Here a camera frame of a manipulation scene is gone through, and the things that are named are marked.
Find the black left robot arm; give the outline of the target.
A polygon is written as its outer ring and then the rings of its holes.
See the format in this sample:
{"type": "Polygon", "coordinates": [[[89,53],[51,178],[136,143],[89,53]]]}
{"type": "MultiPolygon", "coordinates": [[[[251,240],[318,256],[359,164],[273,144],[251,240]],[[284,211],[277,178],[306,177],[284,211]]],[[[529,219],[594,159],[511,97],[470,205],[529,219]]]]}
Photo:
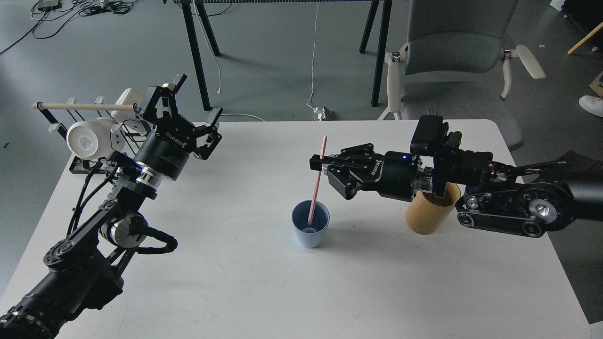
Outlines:
{"type": "Polygon", "coordinates": [[[206,160],[222,139],[221,108],[200,126],[179,114],[175,96],[186,79],[179,74],[172,84],[150,87],[142,107],[132,107],[152,124],[144,143],[133,158],[117,151],[108,155],[99,187],[114,181],[112,191],[82,225],[77,221],[83,202],[78,204],[69,234],[44,255],[48,274],[2,316],[3,339],[53,339],[83,310],[100,310],[122,293],[122,273],[136,253],[162,255],[177,248],[177,240],[150,227],[139,208],[156,198],[163,179],[178,178],[191,154],[206,160]]]}

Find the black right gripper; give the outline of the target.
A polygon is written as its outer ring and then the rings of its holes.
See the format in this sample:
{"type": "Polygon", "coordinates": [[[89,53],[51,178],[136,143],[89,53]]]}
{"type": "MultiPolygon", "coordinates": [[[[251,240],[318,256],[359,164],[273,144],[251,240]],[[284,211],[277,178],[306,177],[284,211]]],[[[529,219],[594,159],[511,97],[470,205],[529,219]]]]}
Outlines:
{"type": "Polygon", "coordinates": [[[366,143],[343,148],[340,153],[310,158],[310,169],[327,170],[329,184],[346,200],[358,191],[375,191],[381,197],[410,202],[416,195],[415,179],[421,157],[410,153],[374,151],[366,143]]]}

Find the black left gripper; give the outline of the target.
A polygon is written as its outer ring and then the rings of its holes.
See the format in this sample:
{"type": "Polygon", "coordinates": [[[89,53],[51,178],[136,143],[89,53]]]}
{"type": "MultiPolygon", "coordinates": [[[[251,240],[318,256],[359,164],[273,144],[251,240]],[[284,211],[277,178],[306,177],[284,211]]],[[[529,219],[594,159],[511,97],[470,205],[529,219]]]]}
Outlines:
{"type": "Polygon", "coordinates": [[[154,126],[134,161],[150,167],[170,180],[177,180],[186,165],[190,153],[199,160],[207,160],[222,135],[218,132],[223,108],[214,108],[204,125],[196,126],[178,113],[175,94],[187,79],[185,74],[177,74],[172,83],[160,87],[149,87],[139,105],[139,118],[154,126]],[[196,139],[203,144],[196,146],[196,139]]]}

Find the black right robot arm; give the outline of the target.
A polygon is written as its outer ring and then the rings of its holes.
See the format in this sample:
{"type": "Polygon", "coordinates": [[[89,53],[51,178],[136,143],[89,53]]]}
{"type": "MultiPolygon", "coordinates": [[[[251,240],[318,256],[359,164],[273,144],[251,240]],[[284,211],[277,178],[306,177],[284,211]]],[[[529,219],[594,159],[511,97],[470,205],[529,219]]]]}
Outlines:
{"type": "Polygon", "coordinates": [[[421,116],[409,153],[379,154],[372,144],[310,158],[310,168],[349,200],[358,191],[410,202],[416,193],[443,198],[447,183],[465,186],[455,200],[462,226],[539,238],[576,219],[601,220],[602,162],[570,151],[556,160],[514,167],[490,152],[459,148],[462,134],[450,132],[441,116],[421,116]]]}

